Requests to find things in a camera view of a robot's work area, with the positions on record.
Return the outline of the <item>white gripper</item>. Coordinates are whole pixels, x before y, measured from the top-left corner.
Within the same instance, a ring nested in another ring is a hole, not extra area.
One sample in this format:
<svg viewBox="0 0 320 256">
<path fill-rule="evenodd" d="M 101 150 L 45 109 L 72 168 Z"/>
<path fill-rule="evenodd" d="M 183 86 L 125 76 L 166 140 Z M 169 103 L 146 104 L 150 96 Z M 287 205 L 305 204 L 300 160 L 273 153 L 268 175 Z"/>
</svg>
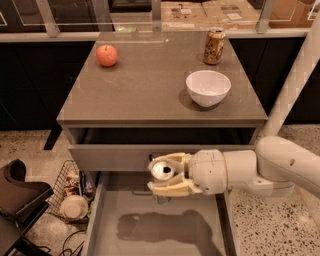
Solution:
<svg viewBox="0 0 320 256">
<path fill-rule="evenodd" d="M 169 161 L 177 173 L 183 172 L 188 164 L 189 178 L 180 173 L 164 182 L 149 182 L 147 186 L 156 196 L 213 195 L 227 189 L 226 163 L 219 150 L 201 150 L 192 156 L 184 152 L 162 155 L 153 158 L 148 169 L 152 170 L 159 161 Z"/>
</svg>

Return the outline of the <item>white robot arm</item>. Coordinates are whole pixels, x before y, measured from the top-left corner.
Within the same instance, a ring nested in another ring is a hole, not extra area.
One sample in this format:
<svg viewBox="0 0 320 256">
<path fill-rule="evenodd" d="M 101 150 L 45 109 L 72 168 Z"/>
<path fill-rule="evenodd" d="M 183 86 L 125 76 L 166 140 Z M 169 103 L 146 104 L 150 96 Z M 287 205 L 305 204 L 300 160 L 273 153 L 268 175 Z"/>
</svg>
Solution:
<svg viewBox="0 0 320 256">
<path fill-rule="evenodd" d="M 260 139 L 253 150 L 200 150 L 153 159 L 148 188 L 160 197 L 213 195 L 241 189 L 284 197 L 296 185 L 320 197 L 320 157 L 278 136 Z"/>
</svg>

